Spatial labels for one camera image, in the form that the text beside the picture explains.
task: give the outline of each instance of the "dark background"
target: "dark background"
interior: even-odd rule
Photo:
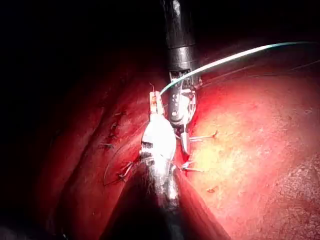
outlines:
[[[316,3],[190,4],[200,47],[218,49],[255,38],[269,44],[318,40]],[[1,5],[0,209],[19,214],[46,151],[38,149],[35,157],[29,150],[36,130],[85,76],[112,71],[118,51],[149,48],[165,55],[164,15],[158,0],[13,0]]]

